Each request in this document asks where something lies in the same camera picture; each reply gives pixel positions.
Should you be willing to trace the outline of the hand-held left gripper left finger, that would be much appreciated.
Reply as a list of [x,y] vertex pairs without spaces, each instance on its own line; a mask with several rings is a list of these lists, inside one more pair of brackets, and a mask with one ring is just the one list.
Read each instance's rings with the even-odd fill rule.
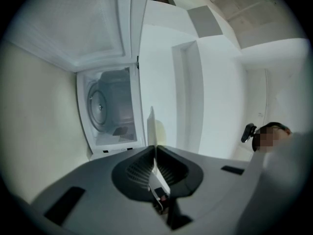
[[96,159],[43,190],[32,202],[53,235],[164,235],[148,181],[153,147]]

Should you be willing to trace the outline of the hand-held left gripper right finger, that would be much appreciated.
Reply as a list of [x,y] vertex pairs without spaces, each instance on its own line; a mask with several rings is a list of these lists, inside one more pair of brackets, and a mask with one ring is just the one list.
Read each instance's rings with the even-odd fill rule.
[[157,167],[169,187],[160,235],[236,235],[245,204],[235,192],[246,162],[157,147]]

